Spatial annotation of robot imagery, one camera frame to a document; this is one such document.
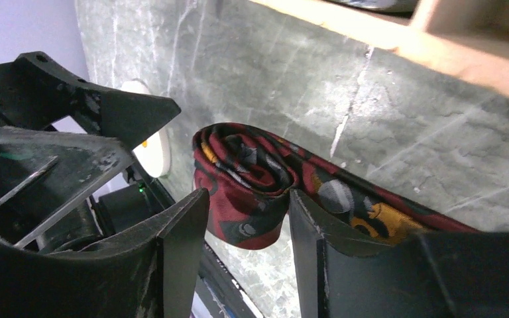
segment white electrical outlet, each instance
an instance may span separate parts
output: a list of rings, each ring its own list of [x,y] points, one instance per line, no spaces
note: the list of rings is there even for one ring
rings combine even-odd
[[[126,81],[120,90],[151,95],[147,86],[139,80]],[[133,150],[133,153],[151,177],[159,178],[166,175],[170,168],[170,147],[166,129],[163,127],[147,138]]]

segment stone surface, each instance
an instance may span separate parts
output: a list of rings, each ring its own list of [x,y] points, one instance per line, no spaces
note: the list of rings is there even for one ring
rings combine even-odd
[[[92,81],[140,78],[182,108],[162,180],[175,199],[192,190],[194,133],[237,121],[468,225],[509,231],[509,99],[245,0],[77,7]],[[299,317],[288,220],[264,250],[207,240],[265,316]]]

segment rolled necktie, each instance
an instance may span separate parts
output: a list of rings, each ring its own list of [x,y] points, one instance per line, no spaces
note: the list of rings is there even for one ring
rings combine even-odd
[[[388,244],[414,231],[476,231],[256,127],[208,126],[194,135],[193,149],[194,182],[210,195],[208,230],[240,248],[261,249],[278,239],[292,189]]]

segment wooden edge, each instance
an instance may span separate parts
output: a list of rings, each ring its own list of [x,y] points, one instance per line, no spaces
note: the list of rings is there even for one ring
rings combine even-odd
[[[420,0],[410,26],[424,32],[453,32],[487,25],[501,0]]]
[[[251,1],[509,97],[508,58],[322,0]],[[488,41],[498,44],[497,39]]]

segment screw hole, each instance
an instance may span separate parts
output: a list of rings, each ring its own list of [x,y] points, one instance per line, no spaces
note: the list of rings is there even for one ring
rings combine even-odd
[[[44,62],[44,63],[47,63],[48,62],[48,59],[46,58],[46,56],[43,56],[42,54],[37,54],[36,55],[36,59],[40,62]]]

